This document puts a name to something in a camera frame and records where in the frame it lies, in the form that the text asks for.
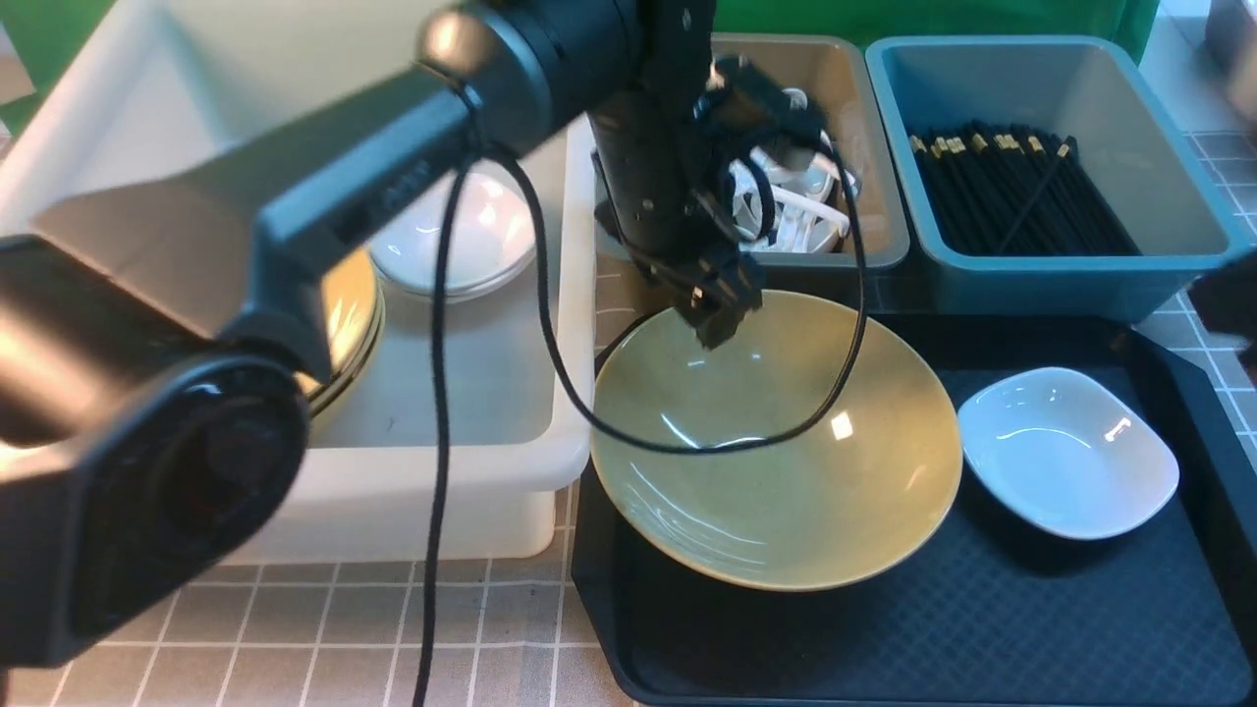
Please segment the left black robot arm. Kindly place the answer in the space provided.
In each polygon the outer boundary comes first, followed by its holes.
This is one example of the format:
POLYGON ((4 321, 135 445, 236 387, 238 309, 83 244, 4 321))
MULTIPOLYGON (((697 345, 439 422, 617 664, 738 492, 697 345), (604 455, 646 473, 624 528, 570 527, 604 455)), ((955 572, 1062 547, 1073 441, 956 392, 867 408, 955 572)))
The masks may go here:
POLYGON ((733 161, 826 120, 714 59, 711 1, 463 1, 414 64, 184 174, 63 198, 3 239, 3 667, 64 664, 243 547, 328 382, 321 286, 427 187, 579 114, 623 245, 705 348, 762 304, 733 161))

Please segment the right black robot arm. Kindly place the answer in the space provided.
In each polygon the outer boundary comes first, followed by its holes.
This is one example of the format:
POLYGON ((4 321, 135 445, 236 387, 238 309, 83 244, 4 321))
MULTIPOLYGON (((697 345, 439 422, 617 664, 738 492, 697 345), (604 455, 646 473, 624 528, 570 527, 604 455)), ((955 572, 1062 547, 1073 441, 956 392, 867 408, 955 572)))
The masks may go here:
POLYGON ((1237 357, 1252 382, 1256 376, 1256 250, 1226 260, 1188 287, 1205 330, 1243 341, 1237 357))

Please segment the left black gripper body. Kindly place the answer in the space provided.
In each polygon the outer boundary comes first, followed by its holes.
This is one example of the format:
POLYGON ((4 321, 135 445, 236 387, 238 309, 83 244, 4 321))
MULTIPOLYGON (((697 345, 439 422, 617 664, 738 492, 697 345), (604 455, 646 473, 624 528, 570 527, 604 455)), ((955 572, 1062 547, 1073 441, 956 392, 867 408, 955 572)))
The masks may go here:
POLYGON ((833 155, 826 117, 791 99, 745 55, 720 55, 679 102, 647 86, 616 92, 590 116, 595 170, 607 198, 597 216, 703 348, 719 348, 760 308, 766 270, 742 250, 733 166, 750 171, 763 204, 771 184, 753 161, 807 166, 833 155))

